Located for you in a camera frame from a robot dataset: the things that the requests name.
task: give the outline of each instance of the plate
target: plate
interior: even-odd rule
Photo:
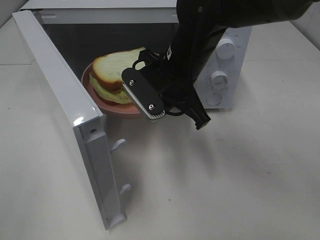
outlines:
[[[112,105],[112,102],[108,102],[101,98],[96,90],[90,84],[89,73],[92,71],[92,63],[84,70],[81,83],[89,93],[91,98],[100,108],[101,112],[107,115],[112,115],[115,117],[123,118],[123,119],[140,119],[143,117],[141,112],[133,103],[128,104],[118,104],[113,103],[116,105]]]

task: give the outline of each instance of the white microwave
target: white microwave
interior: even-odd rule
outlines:
[[[102,112],[80,82],[85,68],[107,53],[167,49],[178,23],[176,0],[30,0],[13,14],[48,108],[73,156],[81,154],[106,229],[125,215]],[[229,28],[195,83],[206,109],[232,104],[251,27]]]

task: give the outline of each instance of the open microwave door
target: open microwave door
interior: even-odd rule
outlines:
[[[103,114],[30,10],[13,14],[57,129],[81,153],[106,229],[125,217],[119,200]]]

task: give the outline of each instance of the white table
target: white table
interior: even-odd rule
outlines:
[[[0,29],[0,239],[318,240],[320,52],[290,23],[253,28],[232,110],[108,118],[127,221],[105,231],[85,167],[52,124],[14,21]]]

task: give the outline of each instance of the sandwich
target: sandwich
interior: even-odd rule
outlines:
[[[140,47],[130,51],[114,52],[100,56],[93,61],[89,81],[96,93],[107,104],[131,103],[123,88],[121,75],[125,69],[132,68],[134,62],[139,58],[140,51],[143,50],[145,48]],[[141,69],[144,66],[144,62],[139,62],[136,69]]]

